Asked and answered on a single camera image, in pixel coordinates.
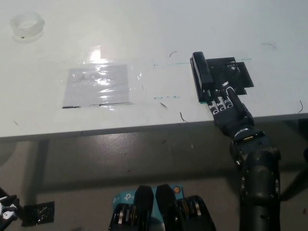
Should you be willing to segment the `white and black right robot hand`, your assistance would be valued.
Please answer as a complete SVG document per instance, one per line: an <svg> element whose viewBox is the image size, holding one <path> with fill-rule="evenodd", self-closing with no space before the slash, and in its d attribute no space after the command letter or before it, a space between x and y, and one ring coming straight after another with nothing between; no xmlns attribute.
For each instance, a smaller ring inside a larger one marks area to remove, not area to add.
<svg viewBox="0 0 308 231"><path fill-rule="evenodd" d="M252 129L254 119L246 106L242 103L234 88L228 81L223 81L217 95L206 101L214 118L215 126L229 138L235 138L240 132Z"/></svg>

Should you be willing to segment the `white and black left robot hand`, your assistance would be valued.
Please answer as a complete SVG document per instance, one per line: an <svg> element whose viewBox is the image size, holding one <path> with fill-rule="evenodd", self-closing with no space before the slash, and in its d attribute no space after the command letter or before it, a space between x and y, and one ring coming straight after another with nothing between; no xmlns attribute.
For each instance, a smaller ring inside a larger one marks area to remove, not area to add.
<svg viewBox="0 0 308 231"><path fill-rule="evenodd" d="M19 199L16 195L4 196L0 198L0 218L9 221L16 220Z"/></svg>

